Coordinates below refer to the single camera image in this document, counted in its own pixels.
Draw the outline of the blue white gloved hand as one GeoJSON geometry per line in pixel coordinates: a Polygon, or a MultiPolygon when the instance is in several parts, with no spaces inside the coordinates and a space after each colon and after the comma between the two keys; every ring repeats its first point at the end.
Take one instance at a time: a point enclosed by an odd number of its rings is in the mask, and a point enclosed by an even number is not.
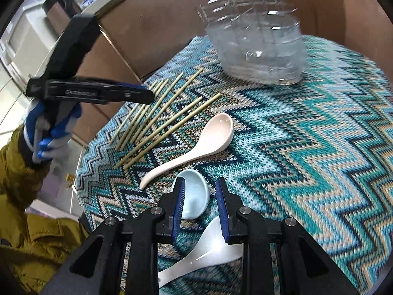
{"type": "Polygon", "coordinates": [[[79,103],[60,102],[61,120],[54,127],[49,124],[45,111],[49,105],[39,99],[32,100],[19,138],[19,152],[26,165],[39,169],[62,157],[68,149],[68,142],[82,116],[79,103]]]}

